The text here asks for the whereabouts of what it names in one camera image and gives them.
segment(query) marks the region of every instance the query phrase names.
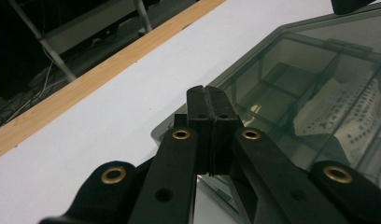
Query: wire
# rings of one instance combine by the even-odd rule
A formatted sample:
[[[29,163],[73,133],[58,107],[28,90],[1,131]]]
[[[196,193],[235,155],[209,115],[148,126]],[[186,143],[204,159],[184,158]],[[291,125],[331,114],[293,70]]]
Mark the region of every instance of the wire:
[[[17,109],[8,119],[7,121],[4,123],[4,124],[7,124],[9,123],[11,120],[13,120],[26,106],[28,105],[31,105],[31,103],[33,103],[35,100],[38,100],[43,92],[45,91],[46,89],[46,86],[48,84],[48,79],[49,79],[49,74],[50,74],[50,70],[51,70],[51,67],[53,66],[53,61],[51,61],[50,63],[50,67],[49,67],[49,70],[48,70],[48,73],[46,74],[46,78],[45,78],[45,84],[44,84],[44,87],[42,89],[42,91],[35,95],[34,97],[31,97],[25,104],[23,104],[19,109]]]

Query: transparent plastic box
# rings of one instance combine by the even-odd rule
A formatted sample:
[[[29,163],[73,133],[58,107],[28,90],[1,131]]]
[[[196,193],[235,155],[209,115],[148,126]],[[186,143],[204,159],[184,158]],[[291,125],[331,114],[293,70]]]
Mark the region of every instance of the transparent plastic box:
[[[381,4],[282,26],[211,85],[226,92],[245,126],[266,132],[295,165],[309,170],[316,161],[339,161],[381,188]],[[157,142],[172,121],[152,132]],[[225,182],[199,178],[238,219]]]

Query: wooden table edge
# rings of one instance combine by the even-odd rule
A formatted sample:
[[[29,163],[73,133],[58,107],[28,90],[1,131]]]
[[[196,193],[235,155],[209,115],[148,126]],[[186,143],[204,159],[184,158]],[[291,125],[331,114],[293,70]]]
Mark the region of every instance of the wooden table edge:
[[[0,128],[0,157],[225,0],[201,0]]]

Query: screw hole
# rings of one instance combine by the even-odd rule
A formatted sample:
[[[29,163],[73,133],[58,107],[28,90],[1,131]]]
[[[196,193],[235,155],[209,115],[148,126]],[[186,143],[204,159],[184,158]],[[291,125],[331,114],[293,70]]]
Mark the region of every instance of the screw hole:
[[[156,191],[155,197],[161,203],[169,202],[174,196],[174,193],[170,189],[159,189]]]
[[[245,130],[243,131],[243,137],[246,139],[256,140],[261,137],[261,134],[253,130]]]
[[[187,139],[191,136],[191,133],[188,130],[176,130],[173,132],[173,137],[175,139]]]
[[[323,169],[324,174],[331,180],[342,184],[348,184],[353,181],[351,174],[339,166],[326,166]]]
[[[122,166],[109,167],[101,175],[101,181],[105,184],[117,184],[126,176],[126,170]]]

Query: white table surface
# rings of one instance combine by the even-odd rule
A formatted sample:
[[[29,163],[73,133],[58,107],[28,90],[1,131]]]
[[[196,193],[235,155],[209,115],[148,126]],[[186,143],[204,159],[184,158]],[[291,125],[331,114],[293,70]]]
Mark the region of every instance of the white table surface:
[[[0,157],[0,224],[68,209],[92,171],[156,153],[150,132],[280,25],[332,13],[330,0],[227,0]],[[233,223],[198,191],[194,223]]]

